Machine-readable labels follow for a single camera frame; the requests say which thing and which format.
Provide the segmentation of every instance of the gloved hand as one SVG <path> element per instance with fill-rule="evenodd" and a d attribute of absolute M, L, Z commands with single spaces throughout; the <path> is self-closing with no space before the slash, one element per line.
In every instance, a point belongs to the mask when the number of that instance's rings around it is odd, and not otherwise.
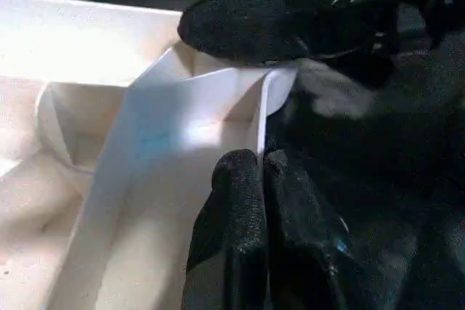
<path fill-rule="evenodd" d="M 268 153 L 264 191 L 250 151 L 219 161 L 184 309 L 461 309 L 460 206 L 298 158 Z"/>
<path fill-rule="evenodd" d="M 214 169 L 211 194 L 194 225 L 182 309 L 265 309 L 267 240 L 256 156 L 230 152 Z"/>

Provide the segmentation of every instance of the white box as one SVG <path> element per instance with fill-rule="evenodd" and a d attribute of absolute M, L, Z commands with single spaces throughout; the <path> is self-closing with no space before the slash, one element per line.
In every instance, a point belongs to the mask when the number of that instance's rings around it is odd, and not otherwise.
<path fill-rule="evenodd" d="M 126 92 L 46 309 L 179 309 L 215 163 L 262 154 L 266 116 L 295 77 L 169 49 Z"/>

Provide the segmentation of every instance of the white plastic divider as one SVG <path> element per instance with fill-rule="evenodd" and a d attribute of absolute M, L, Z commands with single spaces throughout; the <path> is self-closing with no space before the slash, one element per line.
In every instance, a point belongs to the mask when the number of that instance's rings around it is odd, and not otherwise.
<path fill-rule="evenodd" d="M 124 89 L 180 12 L 0 0 L 0 309 L 42 309 Z"/>
<path fill-rule="evenodd" d="M 0 75 L 128 86 L 178 40 L 181 13 L 77 0 L 0 0 Z"/>
<path fill-rule="evenodd" d="M 215 163 L 234 149 L 261 155 L 266 116 L 296 77 L 220 65 L 177 44 L 129 87 L 46 309 L 179 308 Z"/>

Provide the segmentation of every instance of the white surface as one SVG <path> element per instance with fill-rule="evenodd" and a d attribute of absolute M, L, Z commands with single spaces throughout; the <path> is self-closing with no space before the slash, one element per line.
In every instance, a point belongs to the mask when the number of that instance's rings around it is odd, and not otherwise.
<path fill-rule="evenodd" d="M 114 86 L 177 41 L 179 16 L 0 0 L 0 310 L 44 308 L 124 94 Z"/>
<path fill-rule="evenodd" d="M 262 153 L 266 115 L 296 76 L 221 65 L 177 44 L 129 88 L 48 309 L 179 308 L 216 162 L 244 147 Z M 193 77 L 198 67 L 212 71 Z"/>
<path fill-rule="evenodd" d="M 38 309 L 64 256 L 81 196 L 43 149 L 44 83 L 0 78 L 0 309 Z"/>
<path fill-rule="evenodd" d="M 179 12 L 0 0 L 0 74 L 128 86 L 177 41 Z"/>

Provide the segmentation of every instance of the white plastic sheet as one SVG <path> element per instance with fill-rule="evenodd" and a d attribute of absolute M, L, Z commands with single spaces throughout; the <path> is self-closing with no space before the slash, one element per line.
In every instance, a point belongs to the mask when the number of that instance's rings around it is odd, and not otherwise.
<path fill-rule="evenodd" d="M 296 77 L 221 66 L 177 44 L 129 88 L 47 309 L 179 308 L 215 163 L 262 153 L 266 116 Z"/>

